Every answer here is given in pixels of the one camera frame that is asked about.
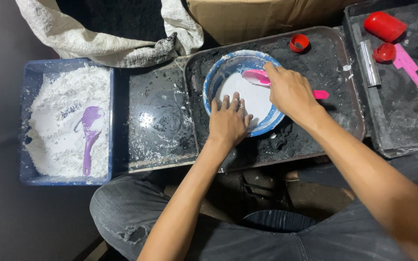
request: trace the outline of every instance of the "jeans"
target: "jeans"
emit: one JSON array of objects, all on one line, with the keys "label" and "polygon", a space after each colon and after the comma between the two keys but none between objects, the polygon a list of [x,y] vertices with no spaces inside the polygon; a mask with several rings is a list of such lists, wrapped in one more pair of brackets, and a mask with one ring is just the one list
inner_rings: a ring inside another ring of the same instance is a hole
[{"label": "jeans", "polygon": [[[418,185],[418,155],[390,162]],[[333,165],[299,171],[304,181],[346,187]],[[123,175],[100,187],[90,211],[102,237],[136,260],[169,201],[148,174]],[[200,215],[186,260],[409,260],[356,199],[332,217],[299,233],[272,233]]]}]

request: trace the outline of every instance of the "pink plastic scraper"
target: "pink plastic scraper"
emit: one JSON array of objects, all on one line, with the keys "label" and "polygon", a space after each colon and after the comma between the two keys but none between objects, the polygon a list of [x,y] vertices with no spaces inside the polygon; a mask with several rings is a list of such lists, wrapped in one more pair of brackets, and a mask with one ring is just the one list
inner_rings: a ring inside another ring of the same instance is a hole
[{"label": "pink plastic scraper", "polygon": [[[252,84],[260,85],[260,86],[270,86],[270,79],[264,70],[247,70],[244,71],[242,74],[243,78],[245,78],[247,81],[249,81]],[[316,99],[326,99],[328,98],[328,92],[327,91],[312,91],[312,94],[314,95],[314,98]]]},{"label": "pink plastic scraper", "polygon": [[99,137],[104,125],[104,112],[101,108],[91,106],[86,108],[82,117],[83,132],[85,133],[85,153],[83,155],[83,175],[91,173],[91,147]]},{"label": "pink plastic scraper", "polygon": [[415,64],[414,60],[407,54],[401,44],[395,44],[394,46],[396,47],[396,58],[393,61],[394,66],[397,69],[402,67],[418,87],[418,75],[415,72],[418,70],[417,64]]}]

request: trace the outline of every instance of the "bowl rim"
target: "bowl rim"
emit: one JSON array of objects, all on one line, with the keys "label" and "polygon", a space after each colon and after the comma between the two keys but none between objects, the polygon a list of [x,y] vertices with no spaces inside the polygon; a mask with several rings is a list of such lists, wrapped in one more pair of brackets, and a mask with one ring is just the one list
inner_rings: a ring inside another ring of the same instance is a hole
[{"label": "bowl rim", "polygon": [[[229,54],[226,54],[226,55],[222,56],[217,62],[214,63],[214,65],[212,65],[211,69],[209,70],[209,73],[206,75],[206,78],[204,80],[204,84],[202,86],[202,99],[203,99],[203,102],[204,102],[204,107],[206,109],[206,112],[209,116],[211,114],[210,102],[208,100],[208,95],[207,95],[207,91],[209,89],[209,81],[212,78],[212,76],[214,75],[214,73],[217,71],[217,69],[223,63],[225,63],[226,61],[228,61],[231,58],[236,57],[236,56],[256,56],[258,58],[261,58],[261,59],[265,60],[266,62],[272,62],[275,67],[282,66],[273,57],[271,57],[270,55],[268,55],[264,52],[261,52],[261,51],[239,50],[239,51],[234,51],[234,52],[231,52]],[[269,125],[265,126],[262,129],[259,129],[259,130],[254,129],[253,131],[248,132],[247,137],[258,136],[258,135],[261,135],[261,134],[264,134],[266,132],[269,132],[269,131],[273,130],[285,117],[285,115],[281,111],[279,111],[277,108],[275,108],[275,110],[277,110],[279,112],[279,115],[276,117],[276,119],[274,121],[272,121]]]}]

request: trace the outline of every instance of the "red plastic cap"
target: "red plastic cap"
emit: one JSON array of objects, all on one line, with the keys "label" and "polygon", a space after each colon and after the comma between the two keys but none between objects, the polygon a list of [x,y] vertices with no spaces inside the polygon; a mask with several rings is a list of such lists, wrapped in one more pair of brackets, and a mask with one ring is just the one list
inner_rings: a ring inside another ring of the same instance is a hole
[{"label": "red plastic cap", "polygon": [[291,37],[290,49],[294,52],[300,52],[309,45],[309,39],[304,34],[295,34]]},{"label": "red plastic cap", "polygon": [[407,24],[387,13],[378,11],[366,18],[364,28],[389,43],[396,40],[406,30]]},{"label": "red plastic cap", "polygon": [[390,43],[380,44],[373,51],[373,58],[378,63],[394,60],[396,58],[396,47]]}]

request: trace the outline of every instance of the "white paste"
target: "white paste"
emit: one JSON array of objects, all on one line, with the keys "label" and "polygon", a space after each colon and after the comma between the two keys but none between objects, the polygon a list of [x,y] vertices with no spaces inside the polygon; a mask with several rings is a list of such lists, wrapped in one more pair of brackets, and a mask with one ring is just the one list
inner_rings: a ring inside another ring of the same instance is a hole
[{"label": "white paste", "polygon": [[248,114],[253,115],[253,119],[248,127],[256,127],[259,122],[264,120],[272,108],[272,103],[269,100],[270,88],[254,85],[243,78],[240,73],[236,72],[228,76],[217,90],[216,99],[219,109],[224,95],[228,95],[231,101],[235,92],[240,93],[240,99],[244,99],[244,116]]},{"label": "white paste", "polygon": [[85,109],[98,106],[104,112],[103,122],[93,122],[91,130],[102,129],[91,148],[92,177],[108,173],[110,73],[101,67],[79,68],[61,73],[57,79],[43,75],[43,85],[33,101],[32,142],[25,145],[40,174],[83,176],[85,148],[81,119]]}]

